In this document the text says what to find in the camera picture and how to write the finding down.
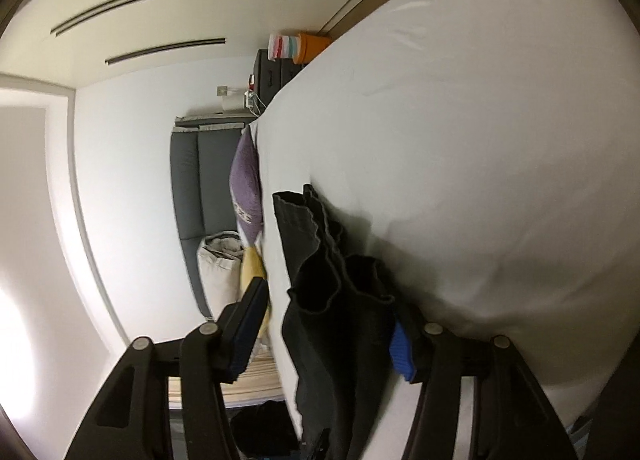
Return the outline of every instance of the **white wall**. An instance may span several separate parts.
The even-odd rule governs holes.
[[[216,87],[246,86],[253,58],[122,75],[76,93],[79,198],[95,263],[127,335],[159,342],[202,321],[178,240],[170,175],[174,119],[219,110]]]
[[[60,460],[112,357],[82,305],[56,232],[47,184],[47,110],[2,102],[0,308],[17,309],[30,343],[29,350],[3,347],[2,369],[18,356],[25,371],[33,361],[34,389],[26,408],[14,400],[14,415],[8,413],[37,458]],[[0,370],[0,382],[5,375]],[[14,392],[22,393],[17,400],[29,401],[29,377],[12,379]]]

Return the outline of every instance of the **bed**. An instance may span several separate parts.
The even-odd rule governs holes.
[[[430,319],[508,335],[562,421],[579,416],[640,326],[638,104],[618,0],[392,0],[299,74],[252,124],[295,423],[271,195],[305,183]],[[365,460],[401,457],[419,389],[391,379]],[[463,386],[457,458],[470,401]]]

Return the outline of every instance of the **purple pillow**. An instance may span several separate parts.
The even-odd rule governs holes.
[[[229,188],[238,224],[253,246],[262,231],[262,187],[258,171],[258,152],[247,127],[240,137],[236,155],[231,163]]]

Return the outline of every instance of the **white tote bag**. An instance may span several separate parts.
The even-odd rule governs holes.
[[[242,244],[238,233],[225,231],[204,237],[198,247],[198,271],[213,319],[240,297]]]

